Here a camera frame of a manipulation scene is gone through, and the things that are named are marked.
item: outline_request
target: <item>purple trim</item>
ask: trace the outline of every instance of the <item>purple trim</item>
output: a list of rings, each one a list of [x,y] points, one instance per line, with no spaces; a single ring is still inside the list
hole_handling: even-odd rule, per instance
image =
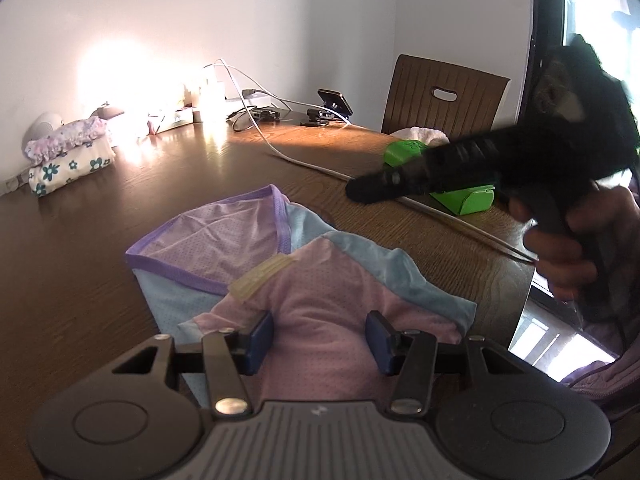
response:
[[[276,232],[278,234],[279,253],[291,253],[291,226],[289,225],[289,215],[285,206],[285,197],[280,190],[271,184],[273,191],[273,210],[275,211]]]
[[[178,282],[182,285],[201,290],[203,292],[210,292],[211,294],[217,294],[219,296],[226,296],[228,290],[225,283],[214,282],[207,278],[201,278],[195,274],[191,274],[180,267],[166,264],[159,260],[154,260],[148,256],[141,256],[140,254],[126,254],[125,259],[127,264],[132,269],[141,269],[162,276],[172,282]]]
[[[269,184],[268,186],[249,193],[225,198],[223,200],[205,205],[233,203],[240,200],[254,200],[257,198],[264,198],[269,195],[273,196],[274,222],[276,226],[276,235],[278,238],[277,251],[280,253],[289,254],[291,252],[291,227],[289,225],[289,216],[287,215],[287,209],[285,207],[286,198],[273,184]],[[213,280],[208,280],[207,278],[201,278],[199,276],[196,276],[195,274],[187,272],[184,269],[181,269],[180,267],[176,267],[171,264],[167,264],[140,254],[140,252],[146,246],[155,241],[156,238],[158,238],[162,233],[167,231],[167,229],[175,223],[179,216],[180,215],[175,216],[174,218],[165,222],[158,229],[151,231],[148,235],[140,238],[139,241],[137,241],[129,249],[127,249],[127,251],[125,252],[125,261],[127,262],[127,265],[129,265],[129,267],[132,269],[146,270],[147,272],[162,276],[163,278],[181,283],[182,285],[194,288],[196,290],[210,292],[211,294],[217,294],[220,296],[226,296],[226,283],[215,282]]]
[[[125,258],[128,258],[129,256],[140,256],[140,253],[142,252],[142,249],[144,249],[146,246],[148,246],[151,242],[155,241],[156,238],[158,238],[169,227],[171,227],[175,223],[175,221],[177,219],[178,219],[178,217],[174,216],[173,218],[171,218],[171,220],[169,220],[168,222],[165,222],[164,224],[162,224],[155,231],[151,231],[148,235],[145,235],[142,238],[140,238],[140,240],[138,240],[129,249],[127,249],[125,251],[125,253],[124,253]]]

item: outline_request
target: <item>green object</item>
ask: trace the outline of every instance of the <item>green object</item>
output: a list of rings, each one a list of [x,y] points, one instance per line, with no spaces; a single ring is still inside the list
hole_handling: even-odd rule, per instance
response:
[[[398,140],[386,147],[384,160],[390,166],[400,166],[413,156],[420,155],[422,150],[428,150],[420,140]],[[494,203],[494,186],[479,186],[449,191],[446,193],[431,193],[438,202],[449,209],[454,215],[468,215],[486,211]]]
[[[426,150],[427,145],[420,140],[398,140],[386,147],[385,163],[390,166],[400,166],[414,156]]]

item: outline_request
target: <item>white cable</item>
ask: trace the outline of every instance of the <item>white cable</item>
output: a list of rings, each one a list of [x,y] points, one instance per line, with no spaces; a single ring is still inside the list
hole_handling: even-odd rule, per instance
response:
[[[451,216],[447,213],[444,213],[438,209],[435,209],[433,207],[430,207],[426,204],[423,204],[422,202],[418,202],[416,200],[412,200],[411,198],[407,198],[405,196],[398,198],[398,202],[403,203],[409,207],[412,207],[414,209],[418,209],[420,211],[424,211],[425,213],[428,213],[432,216],[437,216],[440,218],[444,218],[446,220],[450,220],[453,222],[458,222],[459,224],[463,225],[464,227],[466,227],[467,229],[470,229],[471,231],[478,233],[479,235],[482,235],[486,238],[489,238],[489,240],[491,240],[492,242],[497,243],[498,245],[501,245],[502,247],[507,248],[510,251],[513,251],[514,253],[516,253],[518,256],[520,256],[523,260],[525,260],[528,263],[535,263],[535,259],[533,259],[530,254],[524,253],[521,250],[519,250],[517,247],[512,246],[510,243],[505,242],[504,240],[500,240],[500,238],[489,234],[486,231],[483,231],[482,229],[480,229],[479,227],[476,227],[475,225],[471,225],[469,222],[465,222],[464,220],[461,220],[460,218],[457,218],[455,216]]]
[[[247,79],[249,79],[251,82],[253,82],[256,86],[260,87],[260,90],[262,90],[262,92],[264,94],[267,94],[270,97],[273,97],[274,99],[277,99],[278,101],[282,102],[289,110],[291,110],[291,107],[287,104],[287,103],[292,103],[295,105],[300,105],[300,106],[309,106],[312,108],[317,108],[319,110],[324,110],[325,112],[329,112],[335,116],[337,116],[342,122],[344,122],[344,124],[346,124],[347,126],[349,126],[351,124],[351,122],[346,118],[343,117],[342,115],[340,115],[338,112],[336,112],[335,110],[331,110],[331,108],[325,108],[323,106],[320,105],[313,105],[313,104],[309,104],[309,103],[301,103],[299,101],[292,101],[291,99],[283,99],[281,97],[278,97],[276,94],[268,91],[264,86],[262,86],[260,83],[258,83],[255,79],[253,79],[252,77],[248,76],[247,74],[245,74],[242,70],[240,70],[239,68],[236,68],[235,66],[229,65],[229,64],[222,64],[222,63],[218,63],[220,59],[217,59],[215,62],[213,63],[209,63],[208,65],[205,65],[204,67],[202,67],[202,69],[204,70],[205,68],[208,68],[210,66],[224,66],[227,69],[232,69],[232,70],[236,70],[237,72],[241,73],[243,76],[245,76]]]
[[[208,65],[205,65],[202,67],[202,69],[204,70],[205,68],[209,68],[210,66],[223,66],[222,63],[209,63]],[[270,95],[271,97],[275,97],[278,101],[282,102],[282,104],[284,104],[290,111],[291,111],[291,107],[284,102],[283,100],[281,100],[279,97],[274,96],[271,94],[271,92],[269,92],[264,86],[262,86],[260,83],[258,83],[253,77],[245,74],[242,70],[240,70],[239,68],[229,65],[229,68],[236,70],[236,72],[241,73],[245,78],[247,78],[249,81],[251,81],[253,84],[255,84],[260,90],[262,90],[265,94]]]
[[[216,65],[217,62],[220,62],[218,64],[218,66],[223,66],[226,69],[226,72],[229,74],[229,78],[231,79],[231,82],[233,83],[234,87],[236,88],[236,91],[238,92],[238,97],[240,98],[240,100],[242,101],[242,106],[244,106],[244,110],[246,111],[247,115],[249,116],[249,118],[251,119],[251,122],[254,125],[254,128],[258,131],[258,133],[260,134],[260,136],[262,137],[262,140],[264,140],[264,142],[267,144],[267,146],[271,149],[272,152],[274,152],[277,156],[279,156],[280,158],[283,158],[284,160],[286,160],[287,162],[290,162],[291,164],[296,164],[298,166],[303,166],[305,168],[310,168],[312,170],[316,170],[316,171],[320,171],[321,173],[325,173],[331,176],[334,176],[336,178],[339,178],[341,180],[344,180],[345,182],[348,182],[349,180],[351,180],[351,177],[349,175],[345,175],[343,173],[339,173],[338,171],[334,171],[334,170],[328,170],[327,168],[322,168],[321,166],[316,166],[315,164],[309,164],[308,162],[302,162],[301,160],[296,160],[295,158],[291,158],[290,156],[285,155],[284,153],[282,153],[280,150],[278,150],[275,146],[273,146],[268,140],[267,137],[265,137],[264,133],[262,132],[262,130],[260,129],[260,126],[258,126],[258,123],[255,121],[254,117],[251,115],[251,112],[249,110],[249,105],[246,102],[245,98],[242,96],[242,89],[240,88],[240,85],[238,84],[238,82],[236,81],[236,78],[233,76],[233,74],[231,73],[231,66],[229,66],[226,61],[222,58],[217,59],[215,63],[212,63],[213,66]],[[294,104],[300,104],[297,101],[289,101],[290,103],[294,103]],[[451,216],[447,213],[444,213],[442,211],[439,211],[438,209],[435,209],[433,207],[430,207],[426,204],[423,204],[421,202],[416,202],[415,200],[412,200],[410,198],[407,197],[401,197],[398,199],[398,202],[405,204],[411,208],[414,209],[418,209],[420,211],[423,211],[427,214],[430,214],[432,216],[437,216],[439,218],[443,218],[447,221],[453,222],[453,223],[457,223],[460,226],[463,226],[467,229],[470,229],[471,231],[484,236],[486,238],[488,238],[489,240],[491,240],[492,242],[508,249],[509,251],[517,254],[519,257],[521,257],[523,260],[525,260],[526,262],[530,262],[533,263],[535,262],[535,260],[527,253],[522,252],[521,250],[519,250],[519,248],[512,246],[511,244],[505,242],[504,240],[500,240],[500,238],[495,237],[492,234],[487,233],[486,231],[483,231],[482,229],[469,224],[468,222],[465,222],[464,220],[461,220],[460,218],[456,218],[455,216]]]

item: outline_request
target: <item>purple fabric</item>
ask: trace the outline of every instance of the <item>purple fabric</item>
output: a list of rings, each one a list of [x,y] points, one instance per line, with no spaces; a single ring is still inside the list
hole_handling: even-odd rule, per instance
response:
[[[271,185],[187,211],[133,244],[127,263],[224,295],[229,283],[276,252],[290,253],[286,201]]]
[[[596,361],[562,380],[572,390],[593,400],[610,420],[618,420],[640,406],[640,336],[619,359]]]

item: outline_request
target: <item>metal screw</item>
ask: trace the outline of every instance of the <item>metal screw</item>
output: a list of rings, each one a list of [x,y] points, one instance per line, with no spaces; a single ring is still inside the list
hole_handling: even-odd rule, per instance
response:
[[[223,415],[241,415],[248,407],[246,400],[236,397],[227,397],[216,402],[216,411]]]
[[[417,415],[422,411],[422,403],[416,399],[396,399],[390,408],[398,415]]]

